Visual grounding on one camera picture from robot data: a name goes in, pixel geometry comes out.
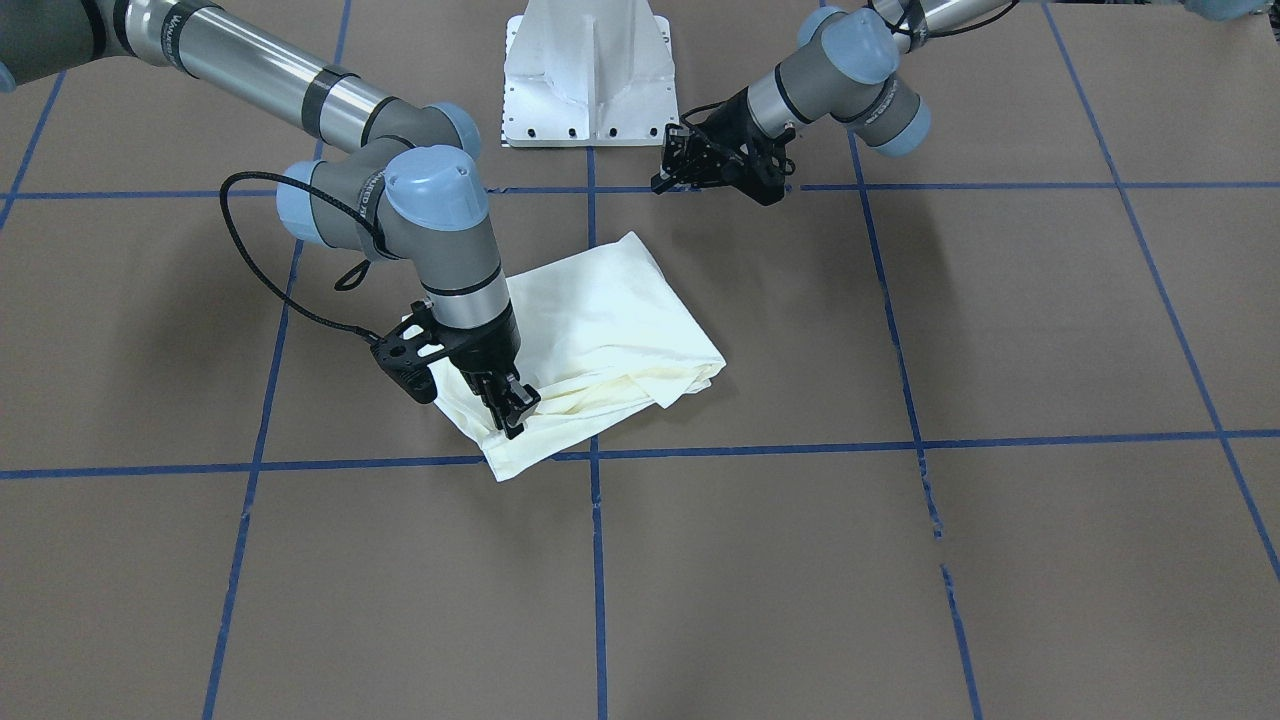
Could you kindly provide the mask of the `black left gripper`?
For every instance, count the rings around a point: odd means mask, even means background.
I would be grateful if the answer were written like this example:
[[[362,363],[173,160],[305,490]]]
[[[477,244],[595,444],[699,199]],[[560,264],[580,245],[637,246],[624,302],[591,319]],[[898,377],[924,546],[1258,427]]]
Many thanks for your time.
[[[748,106],[748,91],[730,100],[684,113],[664,127],[660,169],[652,177],[652,192],[733,187],[762,206],[785,197],[795,164],[785,146],[796,138],[785,123],[780,137],[760,131]]]

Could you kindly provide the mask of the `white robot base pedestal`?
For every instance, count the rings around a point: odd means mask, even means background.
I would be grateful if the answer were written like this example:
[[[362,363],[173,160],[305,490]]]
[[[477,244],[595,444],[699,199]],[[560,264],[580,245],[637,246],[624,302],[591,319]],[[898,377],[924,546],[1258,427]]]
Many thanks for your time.
[[[648,1],[530,1],[504,40],[506,147],[660,146],[677,120],[669,22]]]

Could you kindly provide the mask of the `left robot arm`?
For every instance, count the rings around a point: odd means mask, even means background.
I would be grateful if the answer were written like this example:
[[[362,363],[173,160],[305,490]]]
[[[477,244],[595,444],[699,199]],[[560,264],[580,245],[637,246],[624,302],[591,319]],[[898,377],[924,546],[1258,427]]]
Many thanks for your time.
[[[1006,17],[1011,1],[868,1],[817,8],[796,50],[732,97],[694,108],[662,132],[654,193],[730,187],[769,206],[795,170],[786,147],[829,117],[887,158],[928,136],[927,101],[899,76],[901,58]]]

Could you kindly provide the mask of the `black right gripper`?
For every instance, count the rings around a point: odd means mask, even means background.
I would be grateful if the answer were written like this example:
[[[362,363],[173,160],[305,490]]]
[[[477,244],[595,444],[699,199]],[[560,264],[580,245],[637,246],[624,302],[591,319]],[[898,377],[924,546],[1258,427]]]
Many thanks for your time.
[[[449,360],[490,411],[495,428],[513,439],[541,400],[520,379],[515,366],[518,347],[512,306],[483,325],[460,329],[442,324],[424,301],[416,301],[408,318],[370,351],[380,369],[420,404],[438,396],[430,365]]]

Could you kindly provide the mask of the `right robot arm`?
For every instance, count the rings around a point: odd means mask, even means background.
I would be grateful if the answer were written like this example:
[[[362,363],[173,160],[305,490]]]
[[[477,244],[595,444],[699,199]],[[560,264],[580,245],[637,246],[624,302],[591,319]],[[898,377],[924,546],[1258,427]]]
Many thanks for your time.
[[[334,322],[358,336],[410,397],[436,398],[445,359],[513,438],[539,404],[516,365],[518,327],[476,160],[472,118],[451,102],[415,106],[306,53],[212,1],[5,1],[3,90],[110,56],[172,67],[342,151],[283,174],[244,170],[219,191],[229,213],[242,181],[276,186],[276,211],[297,240],[358,252],[348,290],[375,263],[413,264],[422,299],[392,332]]]

